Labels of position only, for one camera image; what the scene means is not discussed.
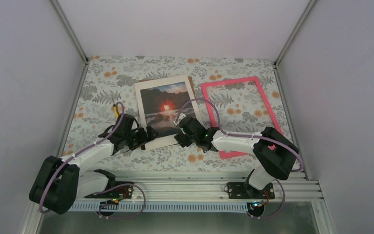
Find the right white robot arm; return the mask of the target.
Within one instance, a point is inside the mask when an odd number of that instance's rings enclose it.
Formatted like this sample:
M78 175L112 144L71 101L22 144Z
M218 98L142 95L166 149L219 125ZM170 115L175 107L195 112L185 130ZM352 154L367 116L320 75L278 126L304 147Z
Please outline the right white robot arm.
M194 143L205 153L233 151L254 156L261 165L250 172L244 183L249 198L257 198L276 179L287 180L298 159L295 145L273 127L253 134L228 133L218 127L205 128L196 118L184 114L174 124L181 130L174 137L181 147Z

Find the pink picture frame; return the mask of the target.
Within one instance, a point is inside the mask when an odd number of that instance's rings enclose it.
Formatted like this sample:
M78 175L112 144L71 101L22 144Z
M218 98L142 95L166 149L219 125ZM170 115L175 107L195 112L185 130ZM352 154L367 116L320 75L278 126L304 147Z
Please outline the pink picture frame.
M204 95L205 100L210 101L210 97L207 91L207 88L213 87L213 86L222 86L222 85L230 85L230 84L236 84L236 83L247 83L247 82L253 82L255 83L261 98L263 100L264 106L265 106L265 112L268 113L270 119L272 120L273 126L275 129L280 132L283 135L283 132L281 130L281 127L279 125L278 120L276 119L276 116L270 106L270 103L268 101L268 98L262 88L262 84L259 81L258 77L247 77L247 78L238 78L238 79L229 79L229 80L220 80L220 81L213 81L213 82L207 82L201 84L201 89ZM212 127L218 126L216 123L216 117L215 114L217 113L217 108L213 108L210 104L206 103L206 108L207 112L209 115L209 119L211 122ZM232 158L232 157L238 157L238 156L244 156L245 153L241 152L226 152L226 151L221 151L220 152L220 157L221 159L227 159L227 158Z

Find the white photo mat board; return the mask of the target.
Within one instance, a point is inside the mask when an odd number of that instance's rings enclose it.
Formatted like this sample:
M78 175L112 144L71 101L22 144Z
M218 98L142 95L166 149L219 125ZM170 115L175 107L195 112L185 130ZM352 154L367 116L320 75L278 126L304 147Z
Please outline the white photo mat board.
M173 122L182 106L195 98L188 76L138 82L134 88L141 125L150 126L158 133L156 139L145 145L146 150L177 144L174 136L181 130Z

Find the sunset photo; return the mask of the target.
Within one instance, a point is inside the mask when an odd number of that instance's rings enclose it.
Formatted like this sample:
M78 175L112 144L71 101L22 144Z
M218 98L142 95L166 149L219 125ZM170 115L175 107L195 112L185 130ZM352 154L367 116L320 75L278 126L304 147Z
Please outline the sunset photo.
M158 137L180 133L174 125L181 107L190 100L185 82L149 87L140 90L142 119L152 127Z

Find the yellow screwdriver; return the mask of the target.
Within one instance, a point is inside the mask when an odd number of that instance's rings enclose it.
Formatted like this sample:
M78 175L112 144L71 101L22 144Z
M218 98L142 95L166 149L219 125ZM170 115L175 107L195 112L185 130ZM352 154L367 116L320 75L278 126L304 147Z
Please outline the yellow screwdriver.
M117 106L116 106L116 104L114 104L114 105L112 106L112 109L113 109L113 112L114 112L115 116L118 118L118 117L119 117L119 113L118 113L118 111L117 111Z

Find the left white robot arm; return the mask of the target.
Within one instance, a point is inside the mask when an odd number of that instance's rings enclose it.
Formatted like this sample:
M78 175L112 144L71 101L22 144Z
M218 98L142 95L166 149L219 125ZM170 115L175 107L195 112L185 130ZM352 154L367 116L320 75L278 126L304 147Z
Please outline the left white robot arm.
M158 136L151 126L141 127L134 116L122 114L91 145L67 156L45 158L29 192L29 200L41 209L61 215L76 199L98 194L110 197L116 191L115 175L91 168L125 147L133 151Z

